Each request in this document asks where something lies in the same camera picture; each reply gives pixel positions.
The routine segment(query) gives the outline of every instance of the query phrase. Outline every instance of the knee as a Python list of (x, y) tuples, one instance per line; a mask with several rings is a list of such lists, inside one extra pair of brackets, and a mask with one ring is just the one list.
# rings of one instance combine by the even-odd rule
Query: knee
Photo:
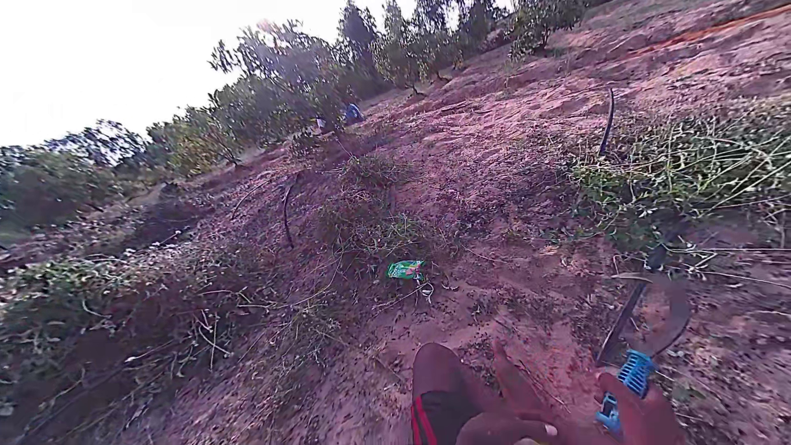
[(450, 349), (439, 343), (426, 343), (418, 349), (418, 353), (414, 356), (414, 361), (417, 363), (424, 360), (436, 361), (438, 359), (451, 358), (455, 359), (456, 354)]

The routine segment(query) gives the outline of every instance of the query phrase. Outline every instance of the red and black shorts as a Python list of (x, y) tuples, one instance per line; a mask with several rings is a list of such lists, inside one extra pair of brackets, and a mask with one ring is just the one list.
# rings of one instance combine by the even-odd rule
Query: red and black shorts
[(414, 445), (455, 445), (461, 427), (479, 415), (464, 394), (429, 391), (412, 402)]

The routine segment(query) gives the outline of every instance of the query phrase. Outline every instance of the red stripe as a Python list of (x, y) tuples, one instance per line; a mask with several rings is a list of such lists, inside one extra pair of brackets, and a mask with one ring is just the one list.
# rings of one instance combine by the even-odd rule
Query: red stripe
[(431, 423), (429, 423), (429, 417), (426, 415), (426, 411), (423, 411), (423, 400), (420, 397), (414, 400), (414, 408), (418, 411), (420, 423), (423, 424), (426, 430), (426, 440), (428, 441), (426, 445), (437, 445), (437, 437), (434, 436), (434, 430), (431, 429)]
[(414, 405), (412, 405), (412, 436), (414, 437), (414, 445), (423, 445), (420, 440), (420, 427), (418, 426), (418, 419), (414, 416)]

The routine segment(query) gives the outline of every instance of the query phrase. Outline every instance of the green weed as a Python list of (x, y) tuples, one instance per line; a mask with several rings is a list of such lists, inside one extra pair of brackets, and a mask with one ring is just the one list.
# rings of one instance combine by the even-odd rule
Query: green weed
[(641, 127), (606, 158), (578, 159), (575, 211), (618, 243), (661, 240), (681, 218), (742, 211), (781, 226), (791, 204), (791, 105), (770, 103)]

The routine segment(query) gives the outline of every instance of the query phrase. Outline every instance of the leg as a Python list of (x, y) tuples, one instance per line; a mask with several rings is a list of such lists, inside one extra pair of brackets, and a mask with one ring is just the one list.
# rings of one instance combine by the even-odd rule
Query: leg
[(502, 399), (464, 366), (453, 351), (437, 343), (424, 344), (412, 366), (412, 398), (429, 391), (463, 394), (480, 413), (504, 408)]

